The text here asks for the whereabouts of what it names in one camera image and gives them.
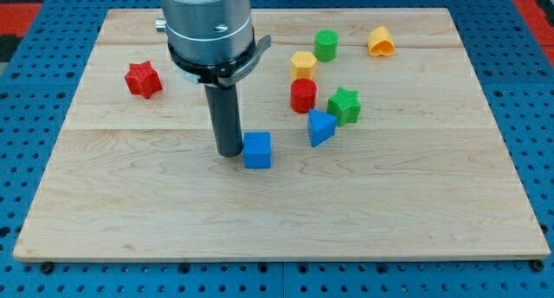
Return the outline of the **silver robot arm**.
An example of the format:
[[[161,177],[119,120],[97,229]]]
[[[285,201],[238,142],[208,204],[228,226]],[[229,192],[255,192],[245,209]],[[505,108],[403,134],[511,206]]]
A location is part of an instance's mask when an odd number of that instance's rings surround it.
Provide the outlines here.
[[[195,82],[232,87],[257,66],[271,36],[255,39],[250,0],[160,0],[175,65]]]

